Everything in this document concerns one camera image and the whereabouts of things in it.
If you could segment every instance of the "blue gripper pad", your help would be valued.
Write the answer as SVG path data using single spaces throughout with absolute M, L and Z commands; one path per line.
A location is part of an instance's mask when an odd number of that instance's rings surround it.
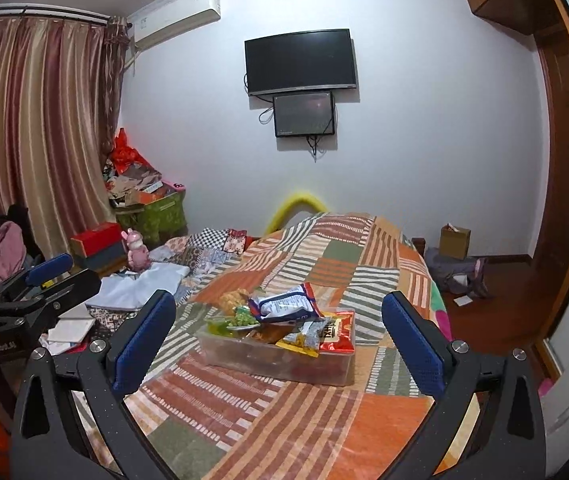
M 24 282 L 28 286 L 40 286 L 59 275 L 68 272 L 73 267 L 73 258 L 70 254 L 58 254 L 55 258 L 47 260 L 33 269 L 30 269 Z
M 440 330 L 423 319 L 401 292 L 392 292 L 382 301 L 382 322 L 417 387 L 424 395 L 439 399 L 453 368 L 448 341 Z
M 175 321 L 176 300 L 166 290 L 157 290 L 138 315 L 125 320 L 114 333 L 106 371 L 116 397 L 123 398 L 140 387 Z

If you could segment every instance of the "patchwork bedspread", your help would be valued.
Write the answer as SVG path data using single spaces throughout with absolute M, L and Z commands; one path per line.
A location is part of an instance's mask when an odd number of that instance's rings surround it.
M 204 364 L 195 334 L 223 293 L 281 292 L 304 281 L 321 309 L 357 313 L 354 384 L 314 386 Z M 125 402 L 182 480 L 376 479 L 433 402 L 418 391 L 381 322 L 381 301 L 393 290 L 450 337 L 423 259 L 397 227 L 367 214 L 308 218 L 197 283 L 143 385 Z M 80 411 L 101 461 L 111 462 L 86 405 Z M 474 402 L 440 469 L 456 462 L 477 412 Z

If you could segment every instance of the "red box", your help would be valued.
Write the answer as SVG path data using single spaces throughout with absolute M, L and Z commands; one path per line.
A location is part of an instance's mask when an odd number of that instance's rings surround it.
M 72 236 L 69 240 L 71 250 L 77 256 L 88 258 L 122 240 L 120 233 L 122 233 L 120 224 L 104 222 L 98 227 Z

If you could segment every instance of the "screw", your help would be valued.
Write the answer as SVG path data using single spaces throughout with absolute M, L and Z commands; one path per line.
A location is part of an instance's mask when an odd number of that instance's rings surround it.
M 469 351 L 469 345 L 459 339 L 456 339 L 451 343 L 451 347 L 453 348 L 453 351 L 458 352 L 458 354 L 466 354 Z
M 515 357 L 518 361 L 524 361 L 526 359 L 526 352 L 521 348 L 514 348 L 513 357 Z
M 106 342 L 103 339 L 96 339 L 89 346 L 88 349 L 94 354 L 99 354 L 106 348 Z
M 36 348 L 33 352 L 31 352 L 31 359 L 42 359 L 46 354 L 46 350 L 40 346 L 40 348 Z

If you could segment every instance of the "green storage box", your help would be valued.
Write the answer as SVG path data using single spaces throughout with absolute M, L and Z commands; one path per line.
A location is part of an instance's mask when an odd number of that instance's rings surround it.
M 147 205 L 114 209 L 122 229 L 129 227 L 142 233 L 149 250 L 170 238 L 186 234 L 186 219 L 182 209 L 184 191 L 173 193 Z

